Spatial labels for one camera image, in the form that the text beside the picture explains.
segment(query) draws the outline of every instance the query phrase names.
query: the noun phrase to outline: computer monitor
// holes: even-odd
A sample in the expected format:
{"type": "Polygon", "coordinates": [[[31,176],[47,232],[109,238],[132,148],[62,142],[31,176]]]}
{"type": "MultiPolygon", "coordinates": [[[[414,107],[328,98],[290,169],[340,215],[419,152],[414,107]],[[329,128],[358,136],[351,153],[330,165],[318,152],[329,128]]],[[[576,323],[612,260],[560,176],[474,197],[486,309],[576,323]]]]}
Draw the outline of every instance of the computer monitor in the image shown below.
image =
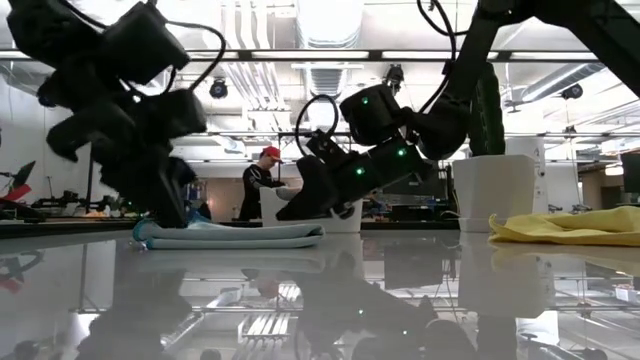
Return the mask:
{"type": "Polygon", "coordinates": [[[640,154],[622,154],[622,169],[624,174],[624,191],[627,193],[640,193],[640,154]]]}

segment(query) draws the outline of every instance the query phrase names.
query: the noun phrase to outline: white pillar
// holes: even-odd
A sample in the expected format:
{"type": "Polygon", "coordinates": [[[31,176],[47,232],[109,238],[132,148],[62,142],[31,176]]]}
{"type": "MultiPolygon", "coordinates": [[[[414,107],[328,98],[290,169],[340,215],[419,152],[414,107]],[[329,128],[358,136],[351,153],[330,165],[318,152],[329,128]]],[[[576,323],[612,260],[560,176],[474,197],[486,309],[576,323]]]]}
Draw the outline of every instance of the white pillar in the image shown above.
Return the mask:
{"type": "Polygon", "coordinates": [[[539,137],[517,137],[507,139],[506,155],[527,155],[535,161],[535,189],[533,193],[533,212],[548,213],[549,199],[545,180],[544,139],[539,137]]]}

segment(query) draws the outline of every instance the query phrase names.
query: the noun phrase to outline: red cap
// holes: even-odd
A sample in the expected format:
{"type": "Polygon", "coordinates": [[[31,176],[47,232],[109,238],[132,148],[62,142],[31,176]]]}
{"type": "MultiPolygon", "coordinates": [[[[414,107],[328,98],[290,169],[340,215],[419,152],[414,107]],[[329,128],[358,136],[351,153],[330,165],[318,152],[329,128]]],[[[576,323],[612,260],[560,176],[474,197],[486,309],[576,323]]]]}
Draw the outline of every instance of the red cap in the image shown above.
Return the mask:
{"type": "Polygon", "coordinates": [[[266,156],[271,156],[276,161],[282,161],[280,160],[280,149],[278,149],[277,147],[267,146],[266,148],[262,149],[262,153],[266,156]]]}

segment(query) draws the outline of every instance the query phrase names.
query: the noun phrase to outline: green plant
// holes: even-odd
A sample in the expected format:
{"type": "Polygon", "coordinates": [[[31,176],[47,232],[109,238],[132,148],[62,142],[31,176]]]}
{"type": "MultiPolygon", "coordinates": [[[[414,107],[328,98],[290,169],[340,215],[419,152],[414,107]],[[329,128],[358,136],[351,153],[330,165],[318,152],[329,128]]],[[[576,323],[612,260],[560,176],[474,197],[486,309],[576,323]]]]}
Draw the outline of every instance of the green plant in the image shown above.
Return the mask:
{"type": "Polygon", "coordinates": [[[471,99],[469,148],[473,156],[503,155],[506,150],[500,85],[490,63],[485,63],[471,99]]]}

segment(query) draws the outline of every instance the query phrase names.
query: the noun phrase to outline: white bin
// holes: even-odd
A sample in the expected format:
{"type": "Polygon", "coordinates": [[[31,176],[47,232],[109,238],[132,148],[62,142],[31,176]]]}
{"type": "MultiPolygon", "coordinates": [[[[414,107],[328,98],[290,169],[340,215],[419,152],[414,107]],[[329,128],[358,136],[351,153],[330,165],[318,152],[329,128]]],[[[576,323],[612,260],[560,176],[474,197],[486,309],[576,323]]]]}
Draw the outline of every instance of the white bin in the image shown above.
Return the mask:
{"type": "Polygon", "coordinates": [[[460,206],[460,231],[489,232],[489,217],[500,222],[531,214],[535,163],[527,155],[478,156],[453,162],[460,206]]]}
{"type": "Polygon", "coordinates": [[[287,205],[287,201],[280,199],[276,194],[276,189],[266,187],[260,188],[260,205],[262,208],[262,225],[265,227],[295,225],[295,224],[318,224],[322,225],[325,233],[358,233],[360,232],[360,221],[362,219],[362,200],[353,204],[354,213],[346,220],[334,216],[325,219],[279,221],[276,214],[287,205]]]}

